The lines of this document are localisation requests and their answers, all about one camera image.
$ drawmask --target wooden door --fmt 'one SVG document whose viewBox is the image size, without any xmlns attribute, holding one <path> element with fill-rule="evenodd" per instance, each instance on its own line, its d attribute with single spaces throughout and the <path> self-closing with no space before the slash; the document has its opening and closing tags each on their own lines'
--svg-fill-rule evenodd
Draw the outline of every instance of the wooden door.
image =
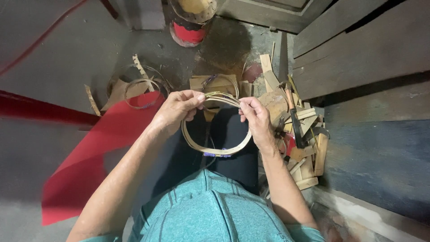
<svg viewBox="0 0 430 242">
<path fill-rule="evenodd" d="M 217 14 L 299 33 L 332 0 L 218 0 Z"/>
</svg>

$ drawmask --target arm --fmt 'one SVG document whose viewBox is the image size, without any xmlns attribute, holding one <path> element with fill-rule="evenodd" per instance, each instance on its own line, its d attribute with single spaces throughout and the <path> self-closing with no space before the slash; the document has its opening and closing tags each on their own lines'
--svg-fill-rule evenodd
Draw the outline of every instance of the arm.
<svg viewBox="0 0 430 242">
<path fill-rule="evenodd" d="M 260 149 L 269 182 L 273 211 L 285 224 L 303 224 L 318 229 L 306 202 L 276 147 L 269 111 L 255 97 L 240 99 L 240 119 L 246 119 Z"/>
<path fill-rule="evenodd" d="M 204 95 L 191 90 L 169 95 L 154 119 L 97 188 L 72 228 L 67 242 L 114 234 L 121 236 L 134 197 L 158 151 L 182 119 L 193 120 Z"/>
</svg>

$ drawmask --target hand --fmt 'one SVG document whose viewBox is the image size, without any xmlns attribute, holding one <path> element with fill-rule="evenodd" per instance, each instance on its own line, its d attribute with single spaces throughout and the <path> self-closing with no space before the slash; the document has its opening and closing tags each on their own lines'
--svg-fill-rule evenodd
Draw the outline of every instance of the hand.
<svg viewBox="0 0 430 242">
<path fill-rule="evenodd" d="M 244 97 L 240 101 L 240 121 L 248 120 L 254 143 L 262 155 L 279 153 L 273 136 L 270 113 L 255 97 Z"/>
<path fill-rule="evenodd" d="M 161 105 L 150 125 L 166 131 L 167 135 L 171 136 L 179 129 L 182 119 L 185 118 L 186 121 L 194 119 L 197 109 L 203 109 L 204 101 L 205 95 L 201 92 L 193 90 L 173 92 Z"/>
</svg>

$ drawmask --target black pants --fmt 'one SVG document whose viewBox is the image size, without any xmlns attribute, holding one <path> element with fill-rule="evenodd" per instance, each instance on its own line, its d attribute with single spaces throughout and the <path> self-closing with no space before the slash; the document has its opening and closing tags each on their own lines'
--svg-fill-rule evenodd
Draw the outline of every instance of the black pants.
<svg viewBox="0 0 430 242">
<path fill-rule="evenodd" d="M 188 122 L 187 130 L 190 137 L 199 145 L 204 146 L 206 123 L 203 111 L 198 110 L 194 120 Z M 216 149 L 233 148 L 243 141 L 248 132 L 248 123 L 241 123 L 238 108 L 226 105 L 215 115 L 210 127 Z M 207 147 L 212 148 L 209 139 Z M 177 185 L 182 179 L 200 169 L 202 153 L 192 149 L 185 141 L 179 129 L 165 143 L 155 162 L 168 160 L 169 163 L 160 179 L 155 184 L 152 197 Z M 248 144 L 230 158 L 217 157 L 208 167 L 239 182 L 247 191 L 258 195 L 258 149 L 251 139 Z"/>
</svg>

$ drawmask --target teal shirt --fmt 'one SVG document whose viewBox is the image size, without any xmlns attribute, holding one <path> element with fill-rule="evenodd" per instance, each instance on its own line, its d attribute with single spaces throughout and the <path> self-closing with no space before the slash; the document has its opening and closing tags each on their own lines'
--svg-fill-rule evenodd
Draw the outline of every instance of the teal shirt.
<svg viewBox="0 0 430 242">
<path fill-rule="evenodd" d="M 98 236 L 84 242 L 118 242 Z M 208 170 L 142 206 L 129 242 L 273 241 L 323 242 L 318 230 L 284 225 L 266 202 L 239 183 Z"/>
</svg>

